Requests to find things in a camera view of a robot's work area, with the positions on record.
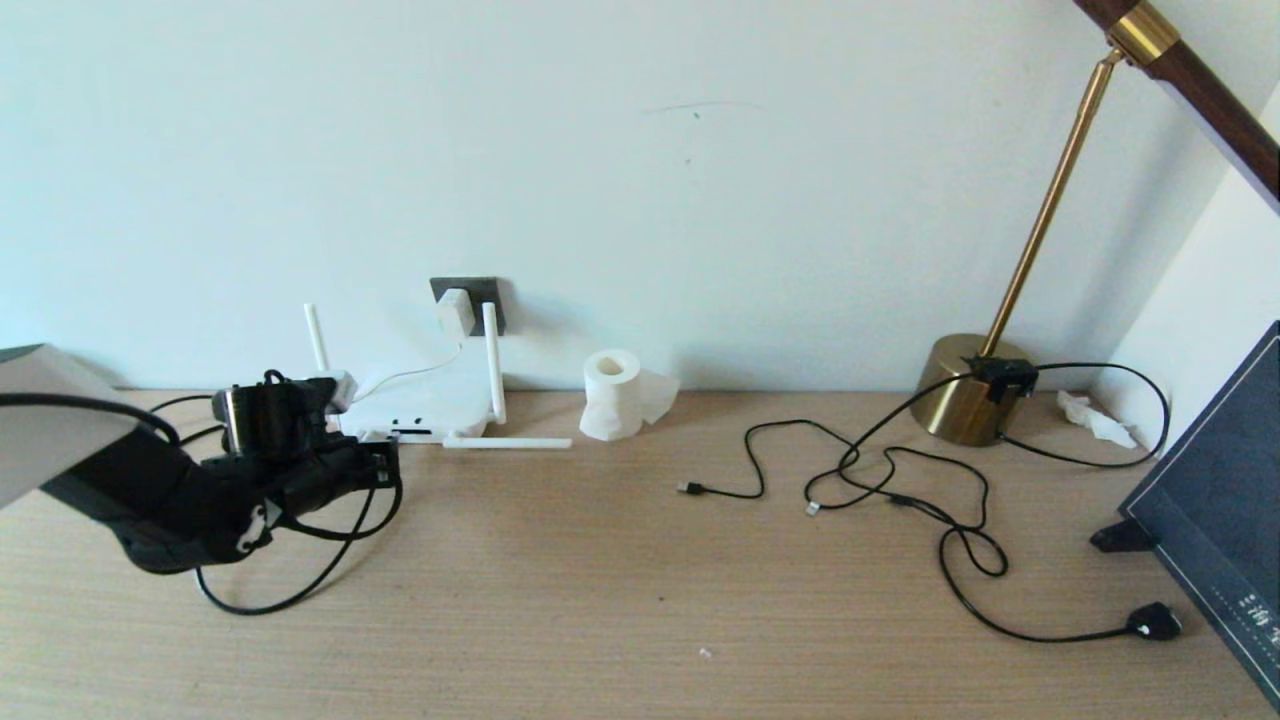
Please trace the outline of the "white power adapter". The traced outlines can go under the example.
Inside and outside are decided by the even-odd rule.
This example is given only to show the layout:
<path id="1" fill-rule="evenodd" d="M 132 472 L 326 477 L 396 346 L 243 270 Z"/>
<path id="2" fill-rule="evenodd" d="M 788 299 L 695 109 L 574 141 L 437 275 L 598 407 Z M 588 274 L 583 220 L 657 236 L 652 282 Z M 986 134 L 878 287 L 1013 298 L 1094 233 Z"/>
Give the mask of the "white power adapter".
<path id="1" fill-rule="evenodd" d="M 449 342 L 463 343 L 475 328 L 475 315 L 470 292 L 451 287 L 436 300 L 436 319 L 443 336 Z"/>

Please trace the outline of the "white router with antennas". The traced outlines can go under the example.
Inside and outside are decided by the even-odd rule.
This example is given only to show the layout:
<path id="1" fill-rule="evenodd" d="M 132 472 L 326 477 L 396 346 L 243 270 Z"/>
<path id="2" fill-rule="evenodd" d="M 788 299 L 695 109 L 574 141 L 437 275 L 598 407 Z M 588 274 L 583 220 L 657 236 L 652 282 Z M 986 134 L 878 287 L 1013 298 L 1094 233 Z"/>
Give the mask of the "white router with antennas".
<path id="1" fill-rule="evenodd" d="M 310 340 L 317 359 L 320 374 L 334 372 L 328 366 L 323 334 L 319 329 L 314 304 L 305 304 Z M 328 415 L 324 421 L 356 436 L 364 433 L 397 433 L 402 445 L 440 445 L 444 448 L 466 450 L 568 450 L 573 441 L 567 437 L 498 437 L 488 436 L 490 427 L 507 423 L 506 388 L 500 368 L 499 336 L 494 306 L 486 304 L 484 311 L 485 374 L 463 374 L 452 388 L 428 388 L 413 384 L 392 388 L 412 372 L 389 375 L 367 391 L 357 388 L 355 401 L 346 414 Z"/>

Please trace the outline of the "white toilet paper roll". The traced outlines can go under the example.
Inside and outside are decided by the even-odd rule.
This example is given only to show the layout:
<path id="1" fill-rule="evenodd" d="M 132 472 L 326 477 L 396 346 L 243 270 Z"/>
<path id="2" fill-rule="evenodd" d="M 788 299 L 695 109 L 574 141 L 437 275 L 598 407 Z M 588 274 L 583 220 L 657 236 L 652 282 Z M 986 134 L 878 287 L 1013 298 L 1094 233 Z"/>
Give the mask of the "white toilet paper roll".
<path id="1" fill-rule="evenodd" d="M 680 383 L 652 372 L 623 348 L 605 348 L 582 366 L 585 409 L 579 429 L 591 439 L 612 442 L 658 423 L 675 405 Z"/>

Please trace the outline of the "brass and wood desk lamp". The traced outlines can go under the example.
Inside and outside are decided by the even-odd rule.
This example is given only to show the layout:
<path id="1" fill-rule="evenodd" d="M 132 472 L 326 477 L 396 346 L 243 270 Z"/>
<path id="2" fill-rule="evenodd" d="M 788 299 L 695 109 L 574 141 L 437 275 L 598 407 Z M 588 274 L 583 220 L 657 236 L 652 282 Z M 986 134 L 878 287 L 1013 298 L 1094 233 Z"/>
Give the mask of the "brass and wood desk lamp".
<path id="1" fill-rule="evenodd" d="M 910 413 L 928 433 L 955 445 L 989 446 L 1007 441 L 1007 432 L 1024 398 L 996 405 L 974 380 L 966 357 L 1024 357 L 1004 342 L 1004 332 L 1120 63 L 1135 67 L 1162 85 L 1204 124 L 1207 136 L 1280 214 L 1280 142 L 1253 111 L 1210 69 L 1180 29 L 1155 0 L 1073 0 L 1105 33 L 1107 54 L 1092 70 L 1012 277 L 984 334 L 948 334 L 937 340 L 922 372 Z"/>

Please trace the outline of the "black clip on lamp base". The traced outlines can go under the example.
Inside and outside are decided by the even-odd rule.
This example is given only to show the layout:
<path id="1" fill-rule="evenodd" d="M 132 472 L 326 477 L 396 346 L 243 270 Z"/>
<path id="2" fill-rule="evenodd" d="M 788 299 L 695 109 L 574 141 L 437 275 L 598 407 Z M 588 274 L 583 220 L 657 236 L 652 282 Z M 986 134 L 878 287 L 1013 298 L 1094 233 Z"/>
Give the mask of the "black clip on lamp base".
<path id="1" fill-rule="evenodd" d="M 974 356 L 965 361 L 972 378 L 986 387 L 986 400 L 996 405 L 1032 395 L 1041 374 L 1039 368 L 1024 357 Z"/>

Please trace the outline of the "crumpled white tissue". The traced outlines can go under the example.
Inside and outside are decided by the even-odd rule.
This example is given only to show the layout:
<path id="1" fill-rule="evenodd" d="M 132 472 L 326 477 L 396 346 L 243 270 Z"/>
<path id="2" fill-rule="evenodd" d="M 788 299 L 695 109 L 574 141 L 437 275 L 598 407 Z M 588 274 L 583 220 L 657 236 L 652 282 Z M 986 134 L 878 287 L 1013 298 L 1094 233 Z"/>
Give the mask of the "crumpled white tissue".
<path id="1" fill-rule="evenodd" d="M 1060 389 L 1055 400 L 1066 421 L 1089 430 L 1096 439 L 1107 441 L 1123 448 L 1138 447 L 1138 442 L 1128 427 L 1096 409 L 1089 397 Z"/>

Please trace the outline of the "dark blue board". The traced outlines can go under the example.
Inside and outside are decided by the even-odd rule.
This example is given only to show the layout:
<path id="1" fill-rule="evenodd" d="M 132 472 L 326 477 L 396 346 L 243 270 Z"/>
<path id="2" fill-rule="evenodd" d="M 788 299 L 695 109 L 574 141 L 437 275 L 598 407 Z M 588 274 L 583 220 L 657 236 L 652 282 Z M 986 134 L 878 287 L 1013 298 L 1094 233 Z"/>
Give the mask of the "dark blue board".
<path id="1" fill-rule="evenodd" d="M 1120 512 L 1280 715 L 1280 320 Z"/>

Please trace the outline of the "grey wall socket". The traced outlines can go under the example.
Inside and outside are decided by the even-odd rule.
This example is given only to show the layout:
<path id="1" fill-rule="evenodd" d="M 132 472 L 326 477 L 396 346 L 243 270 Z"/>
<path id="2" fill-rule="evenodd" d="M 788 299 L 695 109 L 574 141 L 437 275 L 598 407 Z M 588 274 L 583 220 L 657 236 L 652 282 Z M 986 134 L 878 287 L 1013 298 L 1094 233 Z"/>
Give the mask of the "grey wall socket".
<path id="1" fill-rule="evenodd" d="M 430 288 L 438 307 L 445 306 L 445 296 L 452 290 L 463 291 L 467 295 L 467 305 L 474 319 L 470 336 L 484 334 L 484 306 L 494 306 L 495 332 L 503 337 L 507 332 L 506 311 L 500 295 L 500 279 L 495 275 L 436 275 L 431 277 Z"/>

